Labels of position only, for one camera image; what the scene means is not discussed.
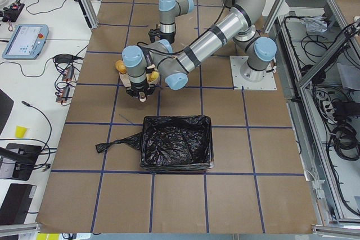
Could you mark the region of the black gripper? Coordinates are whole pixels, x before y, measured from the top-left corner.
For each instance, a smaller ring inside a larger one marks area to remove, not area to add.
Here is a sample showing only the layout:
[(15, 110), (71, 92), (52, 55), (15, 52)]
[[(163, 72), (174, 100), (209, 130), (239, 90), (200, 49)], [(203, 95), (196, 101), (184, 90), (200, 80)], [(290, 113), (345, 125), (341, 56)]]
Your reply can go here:
[(138, 98), (139, 101), (146, 101), (148, 96), (155, 91), (155, 84), (131, 85), (126, 87), (126, 93), (131, 97)]
[(175, 41), (176, 35), (176, 24), (157, 24), (155, 29), (150, 29), (148, 31), (148, 36), (150, 42), (155, 42), (155, 38), (166, 39), (170, 44), (173, 44)]

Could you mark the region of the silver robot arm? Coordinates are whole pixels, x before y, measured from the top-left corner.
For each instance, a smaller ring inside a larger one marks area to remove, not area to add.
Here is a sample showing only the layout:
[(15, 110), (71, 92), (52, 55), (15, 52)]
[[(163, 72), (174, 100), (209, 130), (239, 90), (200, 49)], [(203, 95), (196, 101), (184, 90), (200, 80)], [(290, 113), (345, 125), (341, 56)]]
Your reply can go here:
[(150, 42), (155, 43), (155, 37), (172, 44), (176, 34), (176, 17), (189, 14), (194, 9), (193, 0), (159, 0), (159, 24), (157, 29), (148, 33)]
[(150, 44), (127, 46), (122, 60), (125, 70), (120, 79), (126, 93), (144, 102), (153, 94), (159, 78), (173, 90), (183, 88), (188, 74), (229, 41), (239, 46), (248, 56), (240, 67), (241, 76), (249, 82), (261, 81), (269, 72), (277, 46), (261, 36), (255, 27), (266, 0), (222, 0), (229, 10), (189, 46), (178, 52), (172, 49), (176, 34), (176, 18), (190, 13), (193, 0), (158, 0), (159, 26), (149, 32)]

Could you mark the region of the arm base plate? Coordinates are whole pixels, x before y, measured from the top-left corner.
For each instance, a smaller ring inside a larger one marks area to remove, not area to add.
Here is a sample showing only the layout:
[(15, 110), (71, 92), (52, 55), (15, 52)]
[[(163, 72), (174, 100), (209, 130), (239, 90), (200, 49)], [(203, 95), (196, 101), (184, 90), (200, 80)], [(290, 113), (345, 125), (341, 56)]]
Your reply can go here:
[(248, 65), (248, 56), (230, 56), (233, 88), (235, 90), (277, 90), (271, 64), (263, 71), (255, 71)]

